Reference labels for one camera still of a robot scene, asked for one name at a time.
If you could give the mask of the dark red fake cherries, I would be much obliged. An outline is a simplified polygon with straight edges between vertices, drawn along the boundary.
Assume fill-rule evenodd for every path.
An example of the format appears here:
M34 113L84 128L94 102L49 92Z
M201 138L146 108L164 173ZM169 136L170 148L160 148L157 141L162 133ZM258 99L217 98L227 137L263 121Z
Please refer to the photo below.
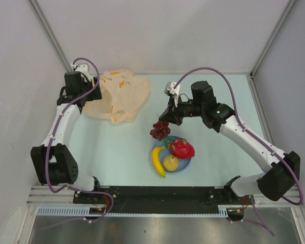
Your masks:
M161 141L169 136L171 130L169 128L169 122L158 120L153 124L149 134L156 140Z

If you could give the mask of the red fake dragon fruit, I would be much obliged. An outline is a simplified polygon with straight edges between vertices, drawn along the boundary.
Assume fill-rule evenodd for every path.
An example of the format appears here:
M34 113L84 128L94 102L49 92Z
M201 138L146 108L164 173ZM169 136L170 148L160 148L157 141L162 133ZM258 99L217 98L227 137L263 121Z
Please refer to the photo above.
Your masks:
M162 143L179 159L191 159L195 156L194 147L184 138L166 137L162 139Z

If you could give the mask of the yellow fake banana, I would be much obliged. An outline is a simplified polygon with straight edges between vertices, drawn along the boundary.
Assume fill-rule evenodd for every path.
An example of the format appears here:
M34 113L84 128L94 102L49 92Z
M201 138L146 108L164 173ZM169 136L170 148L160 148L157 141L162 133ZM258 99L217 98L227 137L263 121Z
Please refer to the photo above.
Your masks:
M162 164L159 159L159 153L164 150L164 146L156 146L151 151L151 162L157 172L157 174L161 177L166 177L166 172L162 167Z

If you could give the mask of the yellow fake pear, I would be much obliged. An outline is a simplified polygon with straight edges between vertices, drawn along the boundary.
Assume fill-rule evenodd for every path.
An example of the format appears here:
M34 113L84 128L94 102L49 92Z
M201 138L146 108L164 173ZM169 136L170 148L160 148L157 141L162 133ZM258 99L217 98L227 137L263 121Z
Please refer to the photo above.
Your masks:
M167 155L163 160L164 167L166 170L173 172L179 166L178 158L173 155Z

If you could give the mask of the translucent orange plastic bag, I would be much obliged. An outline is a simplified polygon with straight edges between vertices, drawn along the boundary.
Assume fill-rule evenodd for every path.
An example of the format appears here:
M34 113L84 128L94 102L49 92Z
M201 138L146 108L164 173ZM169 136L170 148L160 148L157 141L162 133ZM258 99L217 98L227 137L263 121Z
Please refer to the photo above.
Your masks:
M82 112L114 124L132 122L151 91L147 77L129 70L105 71L100 77L100 88L102 99L86 102Z

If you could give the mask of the blue plastic plate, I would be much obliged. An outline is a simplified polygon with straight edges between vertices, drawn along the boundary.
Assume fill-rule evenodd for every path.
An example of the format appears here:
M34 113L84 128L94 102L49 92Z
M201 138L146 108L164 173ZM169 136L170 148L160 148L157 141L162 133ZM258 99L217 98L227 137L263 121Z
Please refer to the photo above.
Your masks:
M153 145L150 159L157 174L166 177L186 169L194 156L195 150L186 139L168 136Z

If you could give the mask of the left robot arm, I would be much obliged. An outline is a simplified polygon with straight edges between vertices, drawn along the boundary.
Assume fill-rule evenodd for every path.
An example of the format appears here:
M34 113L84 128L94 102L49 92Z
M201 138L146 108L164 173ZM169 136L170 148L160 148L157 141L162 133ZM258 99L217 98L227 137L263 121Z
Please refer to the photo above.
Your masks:
M63 187L71 186L85 191L91 203L101 200L102 190L94 176L82 172L69 150L69 142L76 121L86 102L102 98L98 78L79 68L64 74L65 86L56 102L57 110L48 136L40 146L30 151L30 156L40 184Z

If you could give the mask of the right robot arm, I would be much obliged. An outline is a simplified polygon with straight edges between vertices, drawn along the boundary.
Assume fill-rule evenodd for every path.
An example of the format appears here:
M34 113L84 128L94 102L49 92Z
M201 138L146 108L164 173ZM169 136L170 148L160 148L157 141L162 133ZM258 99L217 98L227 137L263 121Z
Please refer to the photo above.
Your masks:
M236 204L245 195L263 194L278 201L296 184L300 171L300 156L294 151L286 153L254 134L230 106L217 102L207 81L191 85L192 99L183 102L180 87L175 82L166 84L169 96L160 121L181 125L185 117L200 117L209 128L229 138L245 151L260 167L261 174L237 176L226 183L225 200Z

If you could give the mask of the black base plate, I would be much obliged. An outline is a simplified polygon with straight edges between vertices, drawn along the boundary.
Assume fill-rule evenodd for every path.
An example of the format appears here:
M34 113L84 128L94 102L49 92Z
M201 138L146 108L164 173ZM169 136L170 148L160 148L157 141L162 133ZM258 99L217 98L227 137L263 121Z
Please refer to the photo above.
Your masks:
M245 207L248 196L237 197L228 187L101 187L114 200L113 214L215 214L218 207Z

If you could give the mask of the aluminium frame rail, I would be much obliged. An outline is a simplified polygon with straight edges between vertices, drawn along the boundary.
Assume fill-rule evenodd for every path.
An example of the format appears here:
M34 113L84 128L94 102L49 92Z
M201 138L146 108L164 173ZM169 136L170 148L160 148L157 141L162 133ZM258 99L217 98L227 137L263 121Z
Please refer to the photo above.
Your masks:
M27 205L65 206L73 204L74 191L69 189L53 193L47 186L33 186L30 190Z

